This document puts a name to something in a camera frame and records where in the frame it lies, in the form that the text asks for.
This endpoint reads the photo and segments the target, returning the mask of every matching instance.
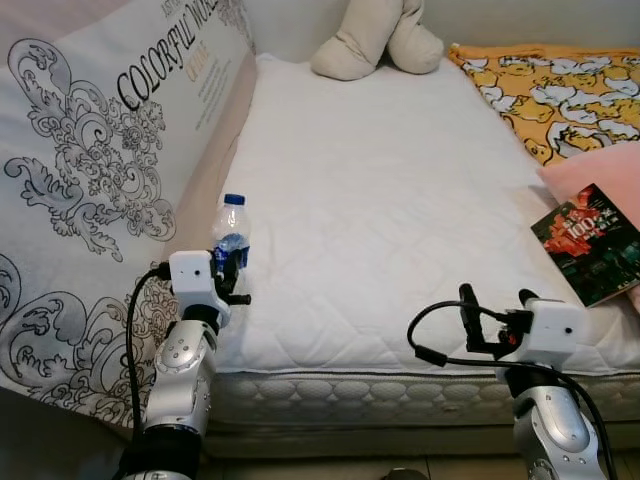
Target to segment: pink pillow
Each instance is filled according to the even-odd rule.
[[[640,142],[627,142],[575,155],[538,170],[555,199],[562,203],[595,183],[640,230]],[[640,286],[629,290],[640,312]]]

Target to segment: yellow blanket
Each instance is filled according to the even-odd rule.
[[[543,165],[640,140],[640,49],[454,45],[449,57]]]

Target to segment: quilted mattress surface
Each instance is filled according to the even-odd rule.
[[[258,65],[224,188],[247,196],[253,304],[221,332],[220,372],[490,375],[415,359],[408,322],[464,282],[495,310],[518,307],[521,288],[579,303],[529,229],[555,205],[536,161],[448,60],[351,83],[271,57]],[[484,329],[495,338],[498,325]],[[587,330],[566,371],[640,371],[626,297],[590,309]],[[457,309],[416,334],[471,356]]]
[[[640,377],[580,377],[609,422],[640,420]],[[233,425],[458,426],[513,423],[506,385],[486,375],[229,373],[211,418]]]

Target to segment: ornate pattern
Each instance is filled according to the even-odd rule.
[[[126,369],[125,302],[103,297],[88,311],[69,292],[21,304],[16,265],[0,254],[0,370],[16,391],[41,402],[127,426],[132,422]],[[153,352],[177,304],[168,282],[149,280],[134,317],[134,355],[143,405],[154,370]]]
[[[255,44],[251,38],[247,10],[242,0],[218,0],[217,9],[220,21],[225,25],[233,25],[247,41],[251,51],[255,54]]]
[[[131,112],[115,98],[107,100],[91,82],[72,80],[62,53],[41,40],[16,42],[8,63],[32,103],[33,129],[55,144],[55,170],[29,157],[5,164],[8,176],[27,177],[21,194],[27,205],[45,206],[58,235],[79,236],[89,251],[108,251],[118,262],[118,245],[104,231],[113,222],[126,221],[131,235],[170,240],[174,213],[160,198],[154,168],[165,129],[162,107],[149,101]],[[49,84],[55,89],[41,86]]]

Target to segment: stuffed animal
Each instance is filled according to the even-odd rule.
[[[435,70],[442,41],[422,26],[423,0],[351,0],[340,30],[311,58],[311,70],[337,80],[372,73],[385,47],[398,68]]]

